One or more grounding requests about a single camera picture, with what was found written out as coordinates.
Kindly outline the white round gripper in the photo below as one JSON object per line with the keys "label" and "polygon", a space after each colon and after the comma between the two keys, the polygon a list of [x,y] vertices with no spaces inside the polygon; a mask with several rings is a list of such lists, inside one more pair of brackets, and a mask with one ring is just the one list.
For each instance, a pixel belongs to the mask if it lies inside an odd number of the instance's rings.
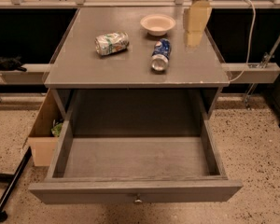
{"label": "white round gripper", "polygon": [[195,48],[200,45],[211,12],[212,7],[205,0],[194,1],[189,8],[184,9],[184,39],[188,47]]}

